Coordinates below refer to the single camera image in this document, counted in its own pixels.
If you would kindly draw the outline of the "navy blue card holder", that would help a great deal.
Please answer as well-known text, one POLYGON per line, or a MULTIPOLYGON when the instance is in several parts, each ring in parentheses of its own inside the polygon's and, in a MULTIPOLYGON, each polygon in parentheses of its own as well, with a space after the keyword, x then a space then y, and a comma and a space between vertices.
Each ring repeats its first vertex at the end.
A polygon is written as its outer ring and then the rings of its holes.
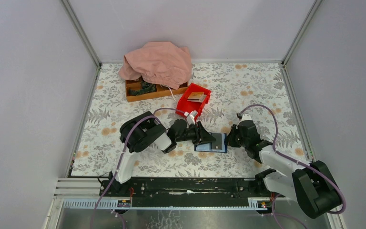
POLYGON ((196 152, 214 152, 214 153, 227 153, 227 144, 225 139, 226 133, 211 133, 216 140, 211 143, 205 143, 194 146, 196 152))

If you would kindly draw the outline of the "grey card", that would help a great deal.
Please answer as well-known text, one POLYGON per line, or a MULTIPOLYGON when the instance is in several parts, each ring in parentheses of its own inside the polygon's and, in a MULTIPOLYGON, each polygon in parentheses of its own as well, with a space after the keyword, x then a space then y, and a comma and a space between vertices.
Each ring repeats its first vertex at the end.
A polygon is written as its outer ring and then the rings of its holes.
POLYGON ((215 141, 211 143, 212 150, 223 150, 224 149, 224 134, 222 133, 211 133, 211 135, 215 138, 215 141))

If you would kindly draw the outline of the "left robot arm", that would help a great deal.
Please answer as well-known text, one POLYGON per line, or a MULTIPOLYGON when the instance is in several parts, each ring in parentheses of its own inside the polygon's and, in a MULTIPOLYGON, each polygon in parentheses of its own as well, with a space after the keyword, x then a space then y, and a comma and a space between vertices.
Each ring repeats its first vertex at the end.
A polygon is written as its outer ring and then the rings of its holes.
POLYGON ((167 154, 176 148, 178 142, 191 141, 197 146, 217 141, 201 122, 195 122, 188 113, 185 115, 187 119, 175 120, 170 128, 166 128, 151 112, 145 112, 121 126, 120 140, 124 147, 117 167, 112 172, 114 180, 110 189, 113 193, 123 196, 128 192, 127 181, 132 178, 138 153, 148 146, 154 144, 167 154))

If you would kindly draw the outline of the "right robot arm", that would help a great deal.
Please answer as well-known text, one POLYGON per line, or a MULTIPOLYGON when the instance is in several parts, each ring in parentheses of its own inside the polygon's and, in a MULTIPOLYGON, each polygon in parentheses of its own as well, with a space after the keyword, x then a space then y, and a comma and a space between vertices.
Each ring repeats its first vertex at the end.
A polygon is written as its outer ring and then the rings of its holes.
POLYGON ((344 196, 325 163, 309 163, 277 152, 272 142, 261 139, 252 120, 232 125, 225 143, 243 148, 251 159, 269 166, 255 175, 256 194, 262 197, 271 192, 281 194, 298 203, 312 219, 344 204, 344 196))

